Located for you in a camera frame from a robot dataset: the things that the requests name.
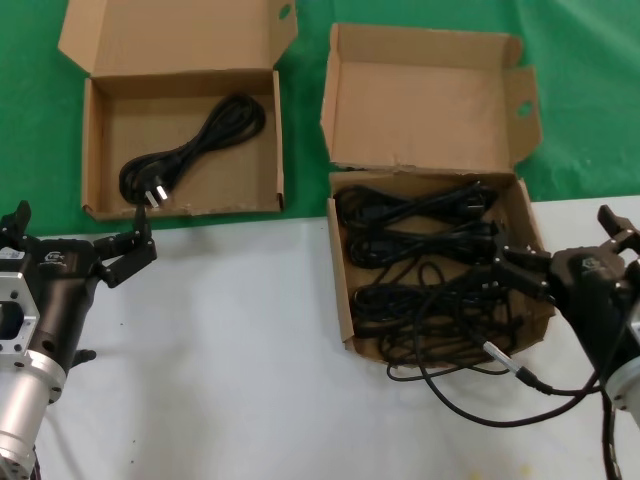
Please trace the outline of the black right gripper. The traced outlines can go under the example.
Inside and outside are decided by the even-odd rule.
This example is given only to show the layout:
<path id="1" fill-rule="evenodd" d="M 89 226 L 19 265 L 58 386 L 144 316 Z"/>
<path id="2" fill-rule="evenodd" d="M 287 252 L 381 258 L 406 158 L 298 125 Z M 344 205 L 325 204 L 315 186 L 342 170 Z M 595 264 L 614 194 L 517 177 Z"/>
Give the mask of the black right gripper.
<path id="1" fill-rule="evenodd" d="M 498 226 L 492 272 L 499 284 L 529 298 L 552 301 L 553 297 L 599 381 L 606 383 L 639 356 L 639 343 L 629 327 L 639 284 L 626 277 L 625 262 L 619 256 L 625 250 L 639 254 L 639 230 L 608 205 L 599 207 L 597 220 L 607 241 L 598 247 L 561 250 L 553 257 L 546 251 L 512 246 L 508 232 Z"/>

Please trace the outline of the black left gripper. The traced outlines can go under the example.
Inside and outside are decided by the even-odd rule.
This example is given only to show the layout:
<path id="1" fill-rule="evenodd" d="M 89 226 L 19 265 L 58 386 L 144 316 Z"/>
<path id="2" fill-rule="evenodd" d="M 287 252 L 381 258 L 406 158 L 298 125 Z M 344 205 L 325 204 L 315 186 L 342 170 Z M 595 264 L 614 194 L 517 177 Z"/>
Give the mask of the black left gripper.
<path id="1" fill-rule="evenodd" d="M 145 207 L 139 205 L 131 231 L 103 237 L 93 246 L 86 240 L 38 241 L 26 233 L 30 219 L 31 208 L 26 200 L 20 201 L 14 212 L 4 215 L 1 248 L 29 251 L 33 256 L 40 278 L 39 320 L 29 349 L 68 371 L 99 278 L 109 288 L 115 288 L 157 259 L 151 224 Z"/>

